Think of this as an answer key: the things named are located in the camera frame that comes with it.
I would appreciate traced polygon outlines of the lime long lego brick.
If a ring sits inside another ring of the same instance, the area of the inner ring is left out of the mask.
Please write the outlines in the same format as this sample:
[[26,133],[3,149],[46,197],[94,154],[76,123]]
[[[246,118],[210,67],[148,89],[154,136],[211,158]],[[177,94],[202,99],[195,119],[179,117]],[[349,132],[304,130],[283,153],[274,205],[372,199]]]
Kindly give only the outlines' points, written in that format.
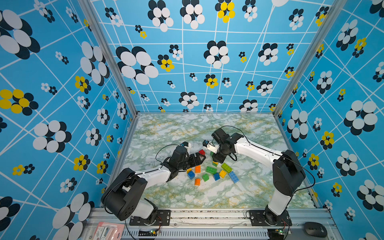
[[232,168],[231,168],[229,165],[225,164],[225,163],[221,164],[221,168],[222,168],[226,173],[230,173],[230,172],[232,171]]

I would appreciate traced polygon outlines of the light blue long lego brick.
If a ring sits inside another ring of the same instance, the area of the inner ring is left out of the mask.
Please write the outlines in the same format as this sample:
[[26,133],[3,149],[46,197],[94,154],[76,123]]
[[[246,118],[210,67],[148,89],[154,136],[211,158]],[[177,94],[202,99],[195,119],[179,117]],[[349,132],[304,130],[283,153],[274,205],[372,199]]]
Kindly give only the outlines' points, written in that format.
[[229,175],[229,177],[231,178],[231,180],[233,181],[234,184],[239,182],[239,178],[237,177],[237,175],[233,171],[229,172],[228,175]]

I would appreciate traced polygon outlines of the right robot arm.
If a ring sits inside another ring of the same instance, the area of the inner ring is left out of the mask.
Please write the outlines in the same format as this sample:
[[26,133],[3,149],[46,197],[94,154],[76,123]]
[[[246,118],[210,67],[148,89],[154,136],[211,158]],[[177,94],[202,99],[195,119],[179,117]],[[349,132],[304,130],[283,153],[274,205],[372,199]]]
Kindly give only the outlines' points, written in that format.
[[222,128],[212,134],[215,144],[205,140],[203,146],[212,152],[215,162],[224,163],[227,157],[237,160],[237,154],[249,157],[273,174],[274,193],[265,208],[264,216],[268,225],[275,226],[282,219],[296,191],[306,178],[305,170],[296,154],[269,149],[250,141],[245,135],[227,134]]

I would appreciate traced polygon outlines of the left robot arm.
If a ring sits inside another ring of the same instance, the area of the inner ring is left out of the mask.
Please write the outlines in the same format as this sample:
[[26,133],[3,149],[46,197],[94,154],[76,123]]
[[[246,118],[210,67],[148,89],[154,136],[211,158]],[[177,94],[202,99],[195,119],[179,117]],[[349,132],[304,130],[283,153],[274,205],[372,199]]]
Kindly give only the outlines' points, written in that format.
[[143,172],[123,169],[102,195],[101,203],[106,212],[120,221],[134,217],[146,225],[154,224],[159,219],[158,207],[148,199],[142,200],[144,191],[173,180],[180,172],[202,165],[205,159],[205,154],[191,154],[185,142],[154,169]]

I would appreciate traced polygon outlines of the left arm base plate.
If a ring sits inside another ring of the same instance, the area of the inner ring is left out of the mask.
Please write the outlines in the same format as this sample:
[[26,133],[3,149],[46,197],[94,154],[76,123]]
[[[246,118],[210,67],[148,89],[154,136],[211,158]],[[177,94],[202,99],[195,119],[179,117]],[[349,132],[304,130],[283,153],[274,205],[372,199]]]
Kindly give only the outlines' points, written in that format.
[[169,226],[171,210],[156,210],[148,218],[131,217],[130,226]]

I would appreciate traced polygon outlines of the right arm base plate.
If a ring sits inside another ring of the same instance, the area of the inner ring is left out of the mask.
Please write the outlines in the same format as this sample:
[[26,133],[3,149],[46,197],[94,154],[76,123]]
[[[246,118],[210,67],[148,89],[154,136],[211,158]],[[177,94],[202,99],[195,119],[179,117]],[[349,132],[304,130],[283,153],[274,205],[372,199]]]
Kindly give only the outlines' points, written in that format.
[[287,210],[281,215],[276,215],[269,209],[248,210],[246,217],[251,221],[253,227],[291,227],[292,221]]

